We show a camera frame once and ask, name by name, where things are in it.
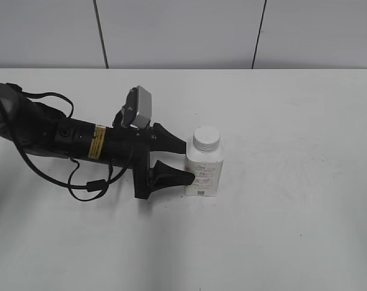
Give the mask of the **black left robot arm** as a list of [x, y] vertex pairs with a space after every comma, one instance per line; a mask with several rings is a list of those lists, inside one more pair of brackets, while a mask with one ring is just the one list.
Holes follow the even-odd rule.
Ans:
[[135, 197], [147, 199], [154, 191], [188, 186], [194, 174], [170, 167], [161, 161], [150, 165], [152, 152], [184, 154], [186, 143], [161, 124], [151, 123], [152, 96], [141, 86], [132, 88], [111, 127], [77, 120], [71, 114], [41, 102], [43, 94], [28, 93], [12, 83], [0, 83], [0, 137], [14, 143], [22, 159], [34, 168], [31, 156], [89, 161], [108, 166], [108, 177], [76, 185], [55, 178], [46, 180], [66, 188], [92, 192], [102, 197], [120, 179], [114, 173], [131, 170]]

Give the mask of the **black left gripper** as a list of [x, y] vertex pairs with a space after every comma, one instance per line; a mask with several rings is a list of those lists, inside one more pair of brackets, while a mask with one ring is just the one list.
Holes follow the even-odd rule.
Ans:
[[90, 142], [89, 160], [109, 166], [105, 189], [131, 169], [135, 197], [138, 199], [148, 199], [151, 193], [161, 189], [193, 183], [193, 173], [178, 170], [160, 160], [151, 168], [151, 151], [185, 154], [186, 142], [157, 122], [144, 129], [96, 125]]

